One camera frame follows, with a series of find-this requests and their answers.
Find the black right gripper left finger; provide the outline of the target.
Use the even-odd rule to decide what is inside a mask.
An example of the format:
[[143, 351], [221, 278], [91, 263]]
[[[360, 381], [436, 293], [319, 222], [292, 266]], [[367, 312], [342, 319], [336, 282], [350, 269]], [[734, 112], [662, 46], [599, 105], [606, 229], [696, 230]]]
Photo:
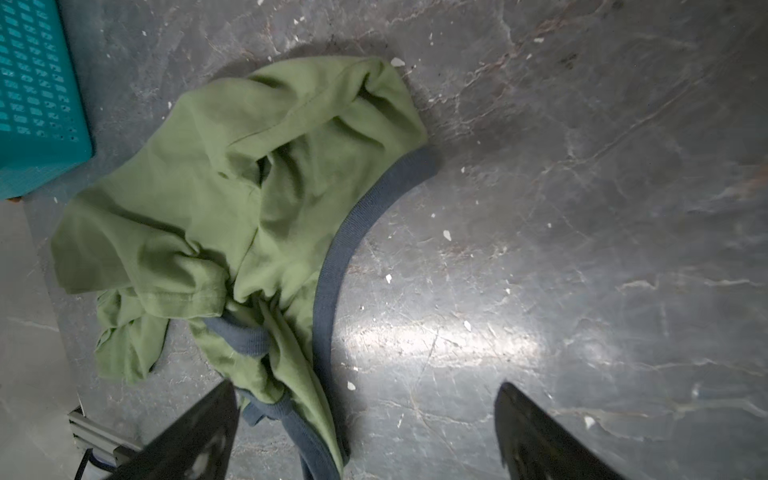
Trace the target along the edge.
[[235, 389], [224, 380], [110, 477], [221, 480], [238, 423]]

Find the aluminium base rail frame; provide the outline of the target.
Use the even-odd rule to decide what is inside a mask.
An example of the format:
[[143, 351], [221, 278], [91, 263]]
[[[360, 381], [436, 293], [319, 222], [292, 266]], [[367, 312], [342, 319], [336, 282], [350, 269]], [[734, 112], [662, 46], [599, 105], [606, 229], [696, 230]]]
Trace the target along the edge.
[[76, 446], [90, 449], [101, 463], [119, 467], [143, 449], [140, 443], [88, 419], [81, 407], [72, 410], [67, 420]]

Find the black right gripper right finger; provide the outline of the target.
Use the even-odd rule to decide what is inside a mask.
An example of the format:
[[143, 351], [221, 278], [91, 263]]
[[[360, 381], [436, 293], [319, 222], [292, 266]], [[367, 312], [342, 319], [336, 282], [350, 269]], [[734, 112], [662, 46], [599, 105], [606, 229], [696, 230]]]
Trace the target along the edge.
[[502, 464], [512, 479], [620, 479], [622, 477], [510, 382], [494, 402]]

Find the olive green tank top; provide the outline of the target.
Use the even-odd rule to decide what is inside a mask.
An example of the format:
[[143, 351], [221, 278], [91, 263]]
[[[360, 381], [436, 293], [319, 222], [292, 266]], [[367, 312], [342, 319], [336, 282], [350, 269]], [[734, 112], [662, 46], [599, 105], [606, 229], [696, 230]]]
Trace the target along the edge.
[[77, 194], [51, 240], [70, 294], [97, 294], [102, 377], [135, 383], [183, 320], [250, 424], [281, 422], [308, 479], [347, 454], [329, 397], [352, 255], [437, 162], [400, 73], [295, 58], [185, 93], [133, 156]]

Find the teal plastic basket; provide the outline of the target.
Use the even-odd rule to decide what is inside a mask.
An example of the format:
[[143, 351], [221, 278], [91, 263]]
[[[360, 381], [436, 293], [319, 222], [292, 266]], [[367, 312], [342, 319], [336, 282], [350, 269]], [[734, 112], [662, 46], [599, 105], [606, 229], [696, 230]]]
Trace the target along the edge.
[[55, 1], [1, 2], [1, 197], [22, 197], [93, 147]]

